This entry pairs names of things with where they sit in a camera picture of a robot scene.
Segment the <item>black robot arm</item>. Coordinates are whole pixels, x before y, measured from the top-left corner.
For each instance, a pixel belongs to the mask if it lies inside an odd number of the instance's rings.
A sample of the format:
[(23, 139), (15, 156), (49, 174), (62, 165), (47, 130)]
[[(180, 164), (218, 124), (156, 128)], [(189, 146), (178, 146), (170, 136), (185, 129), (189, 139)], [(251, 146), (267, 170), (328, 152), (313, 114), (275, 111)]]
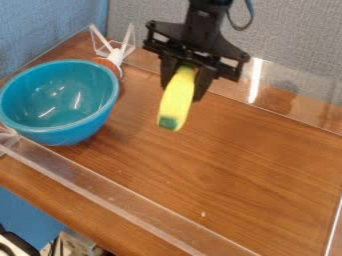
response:
[(176, 69), (189, 64), (197, 69), (192, 101), (200, 101), (212, 81), (220, 77), (237, 82), (251, 56), (222, 36), (222, 19), (231, 19), (233, 0), (188, 0), (182, 23), (149, 20), (142, 48), (160, 59), (161, 87)]

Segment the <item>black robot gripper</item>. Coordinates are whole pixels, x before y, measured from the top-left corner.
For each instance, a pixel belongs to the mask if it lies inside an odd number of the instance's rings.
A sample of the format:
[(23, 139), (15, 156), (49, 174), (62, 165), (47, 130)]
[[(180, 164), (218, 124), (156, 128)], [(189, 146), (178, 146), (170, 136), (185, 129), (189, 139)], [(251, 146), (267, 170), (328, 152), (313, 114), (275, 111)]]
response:
[(194, 75), (192, 101), (201, 100), (212, 81), (222, 77), (237, 81), (249, 55), (233, 46), (220, 32), (204, 31), (201, 25), (150, 20), (145, 24), (142, 48), (160, 57), (160, 82), (165, 88), (178, 66), (178, 60), (201, 66)]

